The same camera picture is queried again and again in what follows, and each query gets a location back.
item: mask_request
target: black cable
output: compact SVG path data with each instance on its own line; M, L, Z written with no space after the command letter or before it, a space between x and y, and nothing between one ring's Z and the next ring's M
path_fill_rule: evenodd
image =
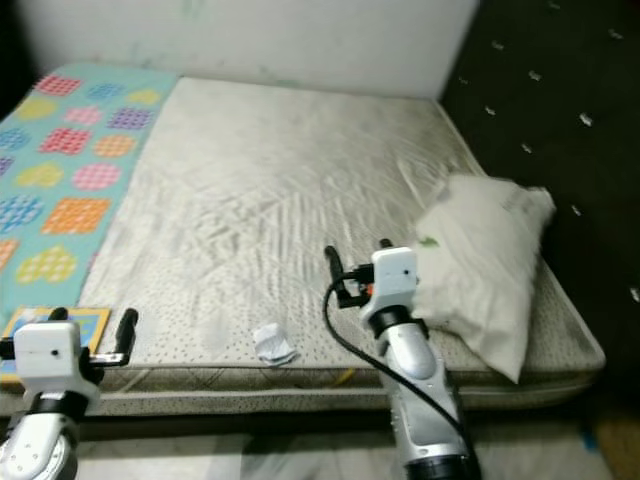
M460 422L458 422L455 418L453 418L449 414L449 412L447 412L444 408L442 408L438 404L438 402L436 402L433 398L431 398L429 395L423 392L420 388L414 385L410 380L408 380L406 377L399 374L398 372L392 370L391 368L389 368L387 365L380 362L379 360L376 360L371 355L368 355L364 351L360 350L358 347L356 347L351 342L349 342L346 338L342 337L331 324L331 321L329 320L329 300L331 298L331 294L335 291L336 287L340 283L344 282L345 280L349 280L351 278L353 278L352 275L348 273L341 275L336 280L331 282L331 285L329 285L326 293L324 294L324 299L322 301L322 317L327 329L329 330L329 333L334 338L334 340L338 342L340 345L342 345L342 347L344 347L346 350L348 350L349 352L351 352L361 360L364 360L376 370L384 373L386 376L388 376L392 380L398 382L400 385L405 387L411 393L416 395L420 400L422 400L431 408L433 408L436 412L438 412L447 421L447 423L451 425L451 427L456 431L456 433L460 435L460 437L462 438L462 441L464 442L467 448L467 454L469 455L469 461L471 463L471 468L473 470L473 476L474 476L473 478L474 480L481 480L482 473L480 470L480 463L478 461L478 456L476 455L475 449L473 448L473 443L471 442L471 439L469 438L469 435L466 429L464 428L464 426Z

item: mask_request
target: polka dot pattern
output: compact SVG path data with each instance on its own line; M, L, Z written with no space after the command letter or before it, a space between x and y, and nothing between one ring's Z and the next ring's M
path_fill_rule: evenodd
M23 121L48 117L56 111L57 105L48 98L29 97L16 110L16 116Z
M31 140L22 128L11 128L0 132L0 150L19 150Z
M87 92L87 97L91 100L109 100L124 92L125 87L119 83L101 83L95 85Z
M0 157L0 177L7 173L11 165L13 165L12 157Z
M26 284L43 279L59 283L69 278L76 266L77 259L62 245L57 245L22 262L16 271L16 281Z
M9 262L20 242L18 240L0 240L0 272Z
M17 195L0 201L0 234L32 222L43 208L42 200L30 195Z
M94 125L102 118L102 112L97 107L70 108L64 116L65 122L81 125Z
M78 88L81 83L80 80L74 78L48 75L36 84L35 89L47 95L65 97Z
M73 174L73 185L79 190L102 190L118 181L120 168L110 163L92 163Z
M127 97L131 103L143 103L145 105L153 105L160 100L160 94L155 90L147 88L145 90L138 90L133 92Z
M58 165L47 162L23 170L14 183L21 187L53 187L63 176L64 172Z
M140 130L146 127L153 112L139 108L121 108L113 114L109 120L109 128L122 128L124 130Z
M45 234L93 232L109 209L106 198L63 198L42 227Z
M91 138L88 130L74 130L72 128L56 128L49 134L40 146L41 153L64 153L78 155Z
M99 157L121 157L135 146L136 139L128 135L107 135L93 146L93 152Z

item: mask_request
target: white pillow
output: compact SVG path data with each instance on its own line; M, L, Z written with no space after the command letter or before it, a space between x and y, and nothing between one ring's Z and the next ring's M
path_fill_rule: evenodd
M458 334L516 383L527 350L540 237L554 211L544 189L452 175L416 225L414 316Z

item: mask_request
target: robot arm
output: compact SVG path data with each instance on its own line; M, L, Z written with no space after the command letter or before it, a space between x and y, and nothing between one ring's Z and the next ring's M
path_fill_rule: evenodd
M116 333L116 351L91 356L80 329L56 309L47 322L20 328L0 341L0 357L15 360L29 410L0 446L1 480L72 480L77 471L77 423L97 405L104 368L126 365L138 313L128 309Z
M372 331L384 364L336 338L363 360L382 371L391 400L393 430L400 460L410 480L476 480L480 469L447 381L442 356L428 341L422 320L411 318L417 284L415 253L392 248L388 240L372 255L372 262L346 274L335 248L327 247L333 278L325 300L337 292L338 306L360 306L360 319ZM352 297L342 279L358 283L360 295ZM326 316L334 337L339 337Z

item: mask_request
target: white mattress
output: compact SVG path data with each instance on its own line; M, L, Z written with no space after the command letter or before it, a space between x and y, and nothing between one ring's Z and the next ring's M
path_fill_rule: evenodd
M409 242L432 186L452 170L481 173L430 101L180 80L81 298L141 314L131 366L107 375L101 413L384 407L375 372L324 329L323 248L336 245L348 265L367 261L380 238ZM357 312L334 316L373 351ZM253 330L270 322L300 352L279 369L253 350ZM433 339L471 407L558 401L604 364L544 265L523 386L459 339ZM4 395L3 410L17 401Z

